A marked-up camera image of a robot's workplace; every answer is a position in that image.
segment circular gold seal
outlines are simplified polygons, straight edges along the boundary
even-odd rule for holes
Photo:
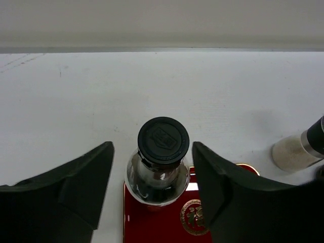
[[[198,199],[190,200],[182,207],[180,220],[183,228],[189,234],[200,236],[208,232],[204,224],[201,202]]]

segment white wall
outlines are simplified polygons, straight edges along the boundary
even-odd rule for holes
[[[322,0],[1,0],[12,47],[324,48]]]
[[[170,116],[221,156],[291,184],[271,146],[323,115],[324,52],[135,52],[0,55],[0,185],[113,141],[93,243],[123,242],[125,167],[141,126]],[[187,159],[192,162],[191,152]]]

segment red coaster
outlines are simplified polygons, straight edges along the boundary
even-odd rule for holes
[[[259,174],[249,165],[238,165]],[[204,227],[196,182],[191,167],[186,191],[174,203],[162,208],[141,204],[124,184],[124,243],[211,243],[211,234]]]

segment black bottle cap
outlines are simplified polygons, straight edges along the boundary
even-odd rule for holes
[[[156,117],[145,123],[138,134],[138,150],[150,167],[177,167],[189,148],[184,126],[169,117]]]
[[[315,151],[324,154],[324,116],[307,130],[307,140]]]

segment white table surface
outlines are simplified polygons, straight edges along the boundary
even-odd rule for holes
[[[93,242],[122,242],[124,168],[147,120],[173,117],[191,141],[264,177],[300,184],[323,163],[288,174],[271,162],[269,148],[323,115],[323,89],[320,52],[2,54],[0,184],[113,141]]]

